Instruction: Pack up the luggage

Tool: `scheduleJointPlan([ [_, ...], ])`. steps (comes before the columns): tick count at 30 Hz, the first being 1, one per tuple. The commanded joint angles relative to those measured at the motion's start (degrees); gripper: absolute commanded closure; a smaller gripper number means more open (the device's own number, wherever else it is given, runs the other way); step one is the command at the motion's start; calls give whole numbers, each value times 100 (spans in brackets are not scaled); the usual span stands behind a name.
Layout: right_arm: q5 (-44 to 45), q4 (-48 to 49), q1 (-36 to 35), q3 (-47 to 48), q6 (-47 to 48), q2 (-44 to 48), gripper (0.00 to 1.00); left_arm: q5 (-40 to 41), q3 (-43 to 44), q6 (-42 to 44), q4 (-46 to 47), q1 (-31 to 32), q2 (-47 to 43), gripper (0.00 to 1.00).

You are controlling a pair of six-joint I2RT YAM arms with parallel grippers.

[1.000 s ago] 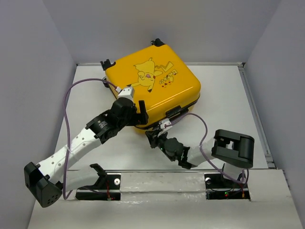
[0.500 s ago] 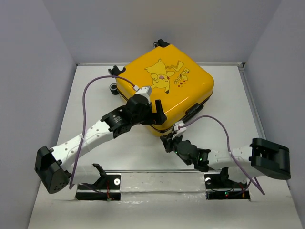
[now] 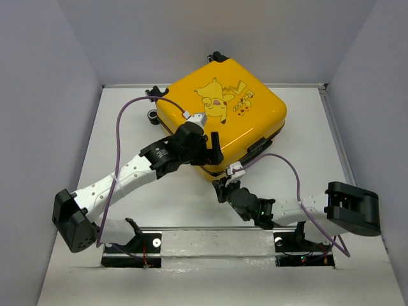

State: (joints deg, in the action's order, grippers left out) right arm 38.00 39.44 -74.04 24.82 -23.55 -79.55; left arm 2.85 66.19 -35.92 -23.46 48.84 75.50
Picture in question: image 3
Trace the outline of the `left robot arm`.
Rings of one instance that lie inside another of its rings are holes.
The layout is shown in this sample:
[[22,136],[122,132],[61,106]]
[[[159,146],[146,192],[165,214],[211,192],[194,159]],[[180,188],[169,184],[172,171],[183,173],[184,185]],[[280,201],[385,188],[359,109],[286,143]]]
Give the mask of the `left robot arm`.
[[140,247],[142,231],[131,218],[107,217],[110,205],[134,190],[178,170],[183,164],[218,165],[223,160],[218,132],[205,135],[197,123],[185,122],[174,135],[151,143],[105,178],[83,189],[55,195],[52,222],[72,253],[92,244]]

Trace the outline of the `yellow hard-shell suitcase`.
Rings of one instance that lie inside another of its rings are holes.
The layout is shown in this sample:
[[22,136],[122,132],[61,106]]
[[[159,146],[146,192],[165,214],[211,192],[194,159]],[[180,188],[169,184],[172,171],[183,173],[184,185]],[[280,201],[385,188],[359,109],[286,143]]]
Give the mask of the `yellow hard-shell suitcase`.
[[179,110],[207,116],[204,131],[219,134],[224,159],[219,165],[198,167],[212,181],[224,176],[230,164],[250,163],[271,146],[285,124],[287,108],[254,75],[234,59],[215,51],[207,64],[169,85],[164,91],[153,86],[145,91],[156,96],[157,119],[170,135],[183,122]]

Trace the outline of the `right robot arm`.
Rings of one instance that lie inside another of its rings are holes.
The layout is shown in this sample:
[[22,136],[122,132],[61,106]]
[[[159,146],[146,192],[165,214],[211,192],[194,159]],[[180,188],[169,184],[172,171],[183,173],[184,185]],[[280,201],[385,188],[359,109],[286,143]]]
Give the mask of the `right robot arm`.
[[363,237],[381,234],[379,196],[369,190],[341,182],[330,182],[325,192],[294,200],[259,198],[240,181],[227,178],[212,181],[217,200],[229,203],[243,221],[253,221],[264,230],[304,223],[293,235],[301,250],[314,244],[328,244],[329,239],[343,233]]

